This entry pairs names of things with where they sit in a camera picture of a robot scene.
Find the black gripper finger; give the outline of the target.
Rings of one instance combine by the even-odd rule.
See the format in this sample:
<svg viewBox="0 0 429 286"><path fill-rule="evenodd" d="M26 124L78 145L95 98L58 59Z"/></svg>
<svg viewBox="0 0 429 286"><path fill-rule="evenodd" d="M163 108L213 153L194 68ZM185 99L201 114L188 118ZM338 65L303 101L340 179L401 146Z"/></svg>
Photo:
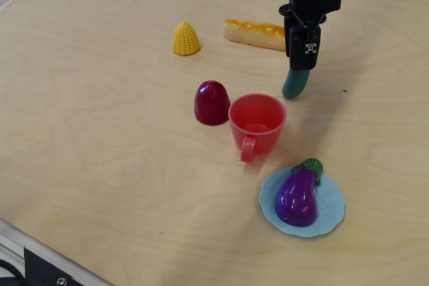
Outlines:
<svg viewBox="0 0 429 286"><path fill-rule="evenodd" d="M284 16L284 30L285 30L285 44L286 44L286 55L290 57L291 49L290 49L290 36L291 36L291 28L296 24L296 18L293 14L286 14Z"/></svg>
<svg viewBox="0 0 429 286"><path fill-rule="evenodd" d="M306 29L295 25L289 29L288 50L290 68L312 70L317 63L321 41L321 28Z"/></svg>

